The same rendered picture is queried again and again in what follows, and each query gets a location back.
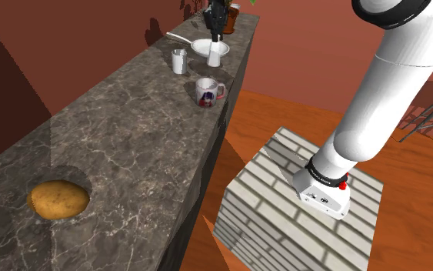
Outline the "brown plant pot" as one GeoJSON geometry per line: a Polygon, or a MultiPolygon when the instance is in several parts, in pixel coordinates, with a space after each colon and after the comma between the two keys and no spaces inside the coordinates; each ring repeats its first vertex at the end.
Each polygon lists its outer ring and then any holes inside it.
{"type": "Polygon", "coordinates": [[[228,20],[222,32],[223,34],[230,35],[235,31],[235,21],[238,17],[240,7],[241,6],[239,4],[231,4],[228,8],[228,20]]]}

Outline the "white frying pan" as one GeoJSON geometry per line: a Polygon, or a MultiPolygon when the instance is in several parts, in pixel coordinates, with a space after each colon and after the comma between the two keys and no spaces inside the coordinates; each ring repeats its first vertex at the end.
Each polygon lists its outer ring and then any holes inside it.
{"type": "Polygon", "coordinates": [[[227,44],[225,44],[224,42],[213,42],[211,38],[200,38],[194,41],[190,41],[187,38],[171,32],[167,32],[166,35],[187,42],[197,55],[200,55],[204,58],[207,58],[209,56],[211,50],[216,50],[221,57],[227,55],[230,51],[230,48],[227,44]]]}

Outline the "white bottle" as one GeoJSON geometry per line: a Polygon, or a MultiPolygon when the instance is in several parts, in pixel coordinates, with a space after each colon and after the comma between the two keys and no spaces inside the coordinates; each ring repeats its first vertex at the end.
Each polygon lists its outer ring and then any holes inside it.
{"type": "Polygon", "coordinates": [[[207,65],[213,68],[220,66],[221,55],[220,55],[220,42],[210,42],[207,65]]]}

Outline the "plain white cup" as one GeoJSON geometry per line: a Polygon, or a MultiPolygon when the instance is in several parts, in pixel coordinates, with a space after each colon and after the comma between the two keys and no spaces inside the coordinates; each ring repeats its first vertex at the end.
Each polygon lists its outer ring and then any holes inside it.
{"type": "Polygon", "coordinates": [[[174,49],[172,51],[172,71],[183,75],[187,72],[187,51],[185,49],[174,49]]]}

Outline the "white mug with picture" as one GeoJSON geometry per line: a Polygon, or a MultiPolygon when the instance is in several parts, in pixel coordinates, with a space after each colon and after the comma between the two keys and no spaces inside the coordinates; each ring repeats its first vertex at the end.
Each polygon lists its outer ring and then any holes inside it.
{"type": "Polygon", "coordinates": [[[223,99],[226,86],[212,78],[201,78],[195,83],[195,102],[203,108],[213,107],[218,99],[223,99]]]}

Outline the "brick patterned robot stand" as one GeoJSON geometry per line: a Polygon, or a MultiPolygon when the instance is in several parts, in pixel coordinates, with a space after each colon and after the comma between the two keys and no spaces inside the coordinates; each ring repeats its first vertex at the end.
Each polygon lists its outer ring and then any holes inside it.
{"type": "Polygon", "coordinates": [[[280,127],[228,184],[213,235],[251,271],[366,271],[383,184],[358,169],[337,220],[305,205],[293,174],[318,147],[280,127]]]}

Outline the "brown potato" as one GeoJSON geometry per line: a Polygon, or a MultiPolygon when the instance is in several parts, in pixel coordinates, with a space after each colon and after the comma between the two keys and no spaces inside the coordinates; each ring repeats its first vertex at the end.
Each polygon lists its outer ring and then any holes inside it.
{"type": "Polygon", "coordinates": [[[83,212],[89,204],[88,192],[66,180],[38,184],[26,198],[28,207],[43,219],[67,219],[83,212]]]}

